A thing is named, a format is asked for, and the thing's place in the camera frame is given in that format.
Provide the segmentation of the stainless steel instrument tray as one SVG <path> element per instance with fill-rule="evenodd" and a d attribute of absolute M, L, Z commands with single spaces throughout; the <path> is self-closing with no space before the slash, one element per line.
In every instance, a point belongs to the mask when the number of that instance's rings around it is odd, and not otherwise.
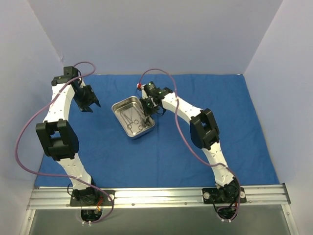
<path fill-rule="evenodd" d="M 112 111 L 131 139 L 147 134 L 155 126 L 152 117 L 145 117 L 141 102 L 136 96 L 130 96 L 113 104 Z"/>

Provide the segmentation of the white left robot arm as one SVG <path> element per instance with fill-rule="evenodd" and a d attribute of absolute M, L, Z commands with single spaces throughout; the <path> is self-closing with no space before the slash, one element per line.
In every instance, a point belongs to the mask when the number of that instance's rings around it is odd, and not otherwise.
<path fill-rule="evenodd" d="M 36 124 L 36 133 L 44 153 L 56 161 L 68 177 L 71 178 L 73 196 L 80 197 L 87 205 L 94 205 L 99 193 L 94 188 L 81 183 L 94 185 L 93 178 L 86 172 L 79 156 L 79 140 L 71 127 L 68 117 L 72 100 L 76 102 L 81 112 L 92 112 L 90 105 L 100 102 L 91 85 L 86 85 L 81 79 L 72 81 L 76 75 L 66 73 L 52 80 L 52 98 L 57 98 L 48 110 L 42 123 Z"/>

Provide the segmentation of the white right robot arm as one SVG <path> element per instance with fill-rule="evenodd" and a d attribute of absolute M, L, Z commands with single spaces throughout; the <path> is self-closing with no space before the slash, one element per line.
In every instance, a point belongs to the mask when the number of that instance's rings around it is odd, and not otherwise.
<path fill-rule="evenodd" d="M 160 108 L 164 112 L 171 111 L 175 114 L 178 131 L 191 153 L 203 164 L 212 168 L 215 183 L 219 186 L 218 198 L 223 202 L 230 201 L 235 196 L 235 192 L 240 191 L 240 184 L 224 158 L 220 132 L 213 112 L 210 109 L 193 106 L 169 88 L 149 88 L 146 84 L 137 89 L 141 91 L 140 102 L 146 116 L 157 113 Z M 202 160 L 188 144 L 180 129 L 178 118 L 189 124 L 191 142 L 203 151 L 207 161 Z"/>

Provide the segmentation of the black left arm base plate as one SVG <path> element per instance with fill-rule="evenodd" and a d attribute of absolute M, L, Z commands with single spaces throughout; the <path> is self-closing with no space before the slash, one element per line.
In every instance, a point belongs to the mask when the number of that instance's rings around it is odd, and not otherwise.
<path fill-rule="evenodd" d="M 74 189 L 71 193 L 69 205 L 71 207 L 111 206 L 112 201 L 106 194 L 94 188 Z"/>

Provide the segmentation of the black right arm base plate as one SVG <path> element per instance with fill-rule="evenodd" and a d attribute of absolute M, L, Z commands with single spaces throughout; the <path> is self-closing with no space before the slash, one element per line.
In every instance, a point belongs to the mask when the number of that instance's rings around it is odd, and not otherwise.
<path fill-rule="evenodd" d="M 246 194 L 244 188 L 239 190 L 236 187 L 221 187 L 221 188 L 202 188 L 202 198 L 205 204 L 231 204 L 238 201 L 246 203 Z"/>

